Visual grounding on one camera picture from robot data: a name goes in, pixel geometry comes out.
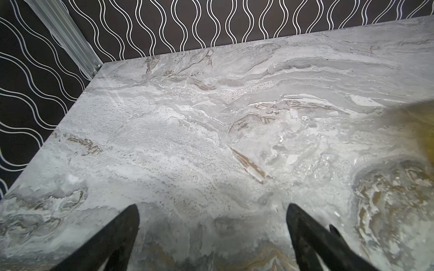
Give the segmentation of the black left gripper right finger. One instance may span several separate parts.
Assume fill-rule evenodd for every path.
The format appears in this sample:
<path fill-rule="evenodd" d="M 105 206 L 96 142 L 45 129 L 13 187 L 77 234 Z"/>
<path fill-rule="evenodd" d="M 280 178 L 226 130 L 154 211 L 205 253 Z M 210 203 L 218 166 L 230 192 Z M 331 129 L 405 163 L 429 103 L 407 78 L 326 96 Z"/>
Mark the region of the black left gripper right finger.
<path fill-rule="evenodd" d="M 300 206 L 288 206 L 286 222 L 301 271 L 322 271 L 320 261 L 330 271 L 377 270 L 351 250 L 336 227 L 326 229 Z"/>

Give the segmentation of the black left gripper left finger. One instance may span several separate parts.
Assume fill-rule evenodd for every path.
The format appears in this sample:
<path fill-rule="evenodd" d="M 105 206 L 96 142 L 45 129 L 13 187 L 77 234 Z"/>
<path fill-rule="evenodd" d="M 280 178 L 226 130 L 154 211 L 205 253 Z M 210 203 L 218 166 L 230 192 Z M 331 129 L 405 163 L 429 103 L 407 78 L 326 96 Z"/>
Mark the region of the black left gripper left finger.
<path fill-rule="evenodd" d="M 129 205 L 104 228 L 52 268 L 53 271 L 126 271 L 139 231 L 137 205 Z"/>

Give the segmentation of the aluminium frame post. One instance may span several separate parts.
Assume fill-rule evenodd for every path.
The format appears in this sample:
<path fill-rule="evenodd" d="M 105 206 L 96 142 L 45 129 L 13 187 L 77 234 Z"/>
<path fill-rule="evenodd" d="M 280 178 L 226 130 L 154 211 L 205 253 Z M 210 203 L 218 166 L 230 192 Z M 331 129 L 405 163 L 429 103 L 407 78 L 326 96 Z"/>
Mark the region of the aluminium frame post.
<path fill-rule="evenodd" d="M 73 21 L 63 2 L 26 0 L 26 3 L 62 45 L 84 76 L 88 80 L 92 80 L 102 67 L 103 62 Z"/>

